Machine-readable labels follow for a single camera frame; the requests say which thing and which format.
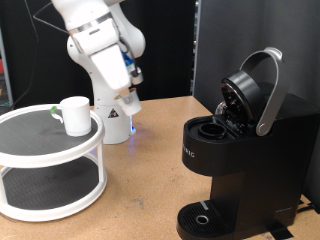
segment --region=two-tier stand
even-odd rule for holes
[[[51,116],[52,106],[0,117],[0,212],[11,218],[63,218],[88,207],[106,187],[102,120],[91,111],[91,132],[71,137]]]

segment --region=black wall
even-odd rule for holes
[[[63,98],[93,93],[87,72],[68,56],[68,35],[37,22],[31,16],[49,0],[1,0],[0,19],[14,100],[29,86],[17,108],[57,103]],[[194,0],[127,0],[121,3],[129,21],[146,38],[138,65],[144,82],[138,85],[141,100],[189,94],[192,65]],[[51,5],[38,16],[64,28],[62,17]]]
[[[276,47],[289,92],[320,107],[320,1],[201,0],[194,96],[211,112],[223,101],[221,80],[253,52]],[[274,83],[272,62],[253,73]],[[320,140],[316,143],[305,194],[320,210]]]

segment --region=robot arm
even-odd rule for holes
[[[121,35],[132,35],[132,32],[126,31],[125,25],[130,23],[116,4],[119,2],[121,0],[106,0],[109,7],[103,0],[52,0],[78,51],[92,60],[111,90],[127,97],[123,102],[130,105],[134,99],[129,97],[131,79],[119,46],[119,29],[122,30]],[[135,49],[139,56],[144,49],[144,38],[141,33],[135,36],[143,39],[142,49]]]

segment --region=black coffee maker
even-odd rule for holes
[[[275,85],[250,77],[265,58],[275,63]],[[268,231],[290,237],[285,230],[296,216],[320,113],[287,93],[283,64],[275,48],[253,53],[222,80],[218,114],[186,122],[183,163],[213,178],[210,200],[180,210],[182,239],[238,240]]]

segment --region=table surface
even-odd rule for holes
[[[181,161],[183,125],[211,114],[191,96],[144,101],[142,107],[133,117],[137,133],[124,143],[104,146],[108,184],[95,203],[50,222],[1,215],[0,239],[179,240],[178,212],[209,199],[211,187],[210,177],[191,172]],[[295,239],[316,240],[319,225],[320,216],[306,211],[297,215],[289,230]],[[250,239],[273,237],[265,233]]]

